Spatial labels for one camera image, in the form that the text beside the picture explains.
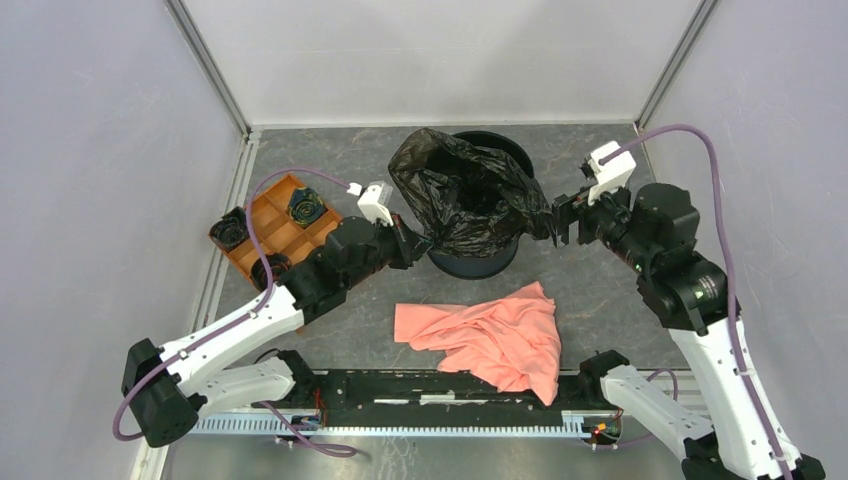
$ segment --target black bin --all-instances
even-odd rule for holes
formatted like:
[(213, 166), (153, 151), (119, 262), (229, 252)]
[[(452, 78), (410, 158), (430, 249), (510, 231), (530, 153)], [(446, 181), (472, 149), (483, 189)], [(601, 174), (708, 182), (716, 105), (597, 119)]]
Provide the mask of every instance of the black bin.
[[(514, 141), (503, 135), (485, 131), (468, 131), (454, 134), (454, 137), (465, 140), (475, 147), (486, 147), (503, 150), (508, 153), (531, 179), (534, 178), (533, 162), (530, 156)], [(512, 263), (518, 253), (518, 241), (500, 252), (486, 258), (456, 257), (432, 250), (427, 252), (430, 260), (441, 271), (456, 278), (466, 280), (481, 280), (502, 272)]]

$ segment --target gray work surface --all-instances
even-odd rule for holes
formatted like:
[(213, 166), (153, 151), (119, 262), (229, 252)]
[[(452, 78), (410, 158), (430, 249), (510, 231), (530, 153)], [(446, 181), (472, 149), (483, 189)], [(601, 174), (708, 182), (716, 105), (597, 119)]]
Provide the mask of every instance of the gray work surface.
[[(625, 438), (645, 429), (625, 419)], [(163, 480), (680, 480), (674, 455), (659, 441), (595, 452), (576, 439), (323, 437), (362, 452), (350, 459), (275, 445), (252, 436), (190, 435), (174, 444)]]
[[(520, 125), (439, 127), (456, 133), (490, 130), (515, 140), (533, 159), (536, 178), (548, 200), (573, 194), (585, 185), (578, 169), (593, 149), (632, 139), (631, 125)], [(264, 177), (288, 166), (319, 168), (349, 182), (391, 183), (389, 160), (411, 127), (267, 130), (262, 132), (251, 176), (251, 190)], [(634, 190), (652, 180), (641, 149), (634, 151)], [(298, 175), (343, 215), (358, 214), (355, 198), (335, 184), (309, 174)], [(399, 192), (390, 204), (419, 228)], [(636, 276), (600, 242), (554, 248), (551, 240), (521, 239), (518, 255), (504, 272), (478, 281), (460, 280), (437, 269), (427, 257), (410, 270), (390, 270), (372, 276), (348, 293), (347, 302), (307, 325), (269, 341), (272, 347), (300, 352), (310, 367), (435, 368), (442, 352), (413, 351), (395, 343), (397, 303), (473, 305), (504, 297), (538, 280), (556, 301), (562, 339), (561, 368), (576, 369), (595, 350), (614, 348), (639, 368), (686, 367), (685, 360), (657, 318), (636, 292)], [(218, 316), (253, 298), (257, 292), (234, 268), (228, 267)]]

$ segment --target dark round object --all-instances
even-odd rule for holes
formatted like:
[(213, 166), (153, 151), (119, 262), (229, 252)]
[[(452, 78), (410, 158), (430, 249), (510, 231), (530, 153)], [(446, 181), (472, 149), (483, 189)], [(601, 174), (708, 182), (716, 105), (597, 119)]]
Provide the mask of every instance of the dark round object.
[(300, 225), (301, 228), (312, 225), (326, 211), (324, 202), (321, 201), (315, 190), (304, 187), (292, 192), (288, 214), (292, 217), (294, 223)]
[[(481, 130), (456, 133), (454, 137), (461, 138), (475, 147), (503, 150), (521, 166), (528, 177), (534, 178), (533, 162), (530, 160), (530, 156), (521, 146), (509, 138)], [(501, 273), (512, 263), (517, 253), (518, 241), (486, 258), (455, 257), (432, 250), (427, 252), (427, 256), (439, 270), (452, 277), (464, 280), (482, 280)]]
[(209, 229), (209, 236), (225, 252), (231, 252), (249, 238), (247, 233), (247, 222), (244, 210), (234, 208)]
[[(280, 278), (284, 272), (291, 268), (291, 260), (282, 253), (272, 253), (268, 255), (268, 263), (271, 265), (271, 274), (274, 276), (274, 281)], [(264, 291), (268, 287), (268, 279), (265, 276), (265, 267), (262, 265), (262, 259), (257, 258), (250, 267), (250, 281), (257, 290)]]

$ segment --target black trash bag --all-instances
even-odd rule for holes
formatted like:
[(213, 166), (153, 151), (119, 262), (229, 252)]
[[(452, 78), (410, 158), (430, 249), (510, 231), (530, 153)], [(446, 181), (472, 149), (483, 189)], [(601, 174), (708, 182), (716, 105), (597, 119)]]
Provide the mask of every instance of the black trash bag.
[(536, 240), (553, 236), (539, 183), (502, 150), (423, 128), (395, 152), (389, 174), (436, 253), (486, 258), (525, 232)]

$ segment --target trash bin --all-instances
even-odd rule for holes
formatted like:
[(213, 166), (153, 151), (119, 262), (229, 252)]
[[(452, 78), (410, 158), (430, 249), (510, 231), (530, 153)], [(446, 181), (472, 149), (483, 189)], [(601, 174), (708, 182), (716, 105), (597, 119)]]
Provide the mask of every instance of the trash bin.
[(398, 190), (433, 240), (432, 262), (457, 278), (503, 271), (527, 232), (553, 232), (550, 204), (530, 157), (492, 132), (413, 133), (389, 164)]

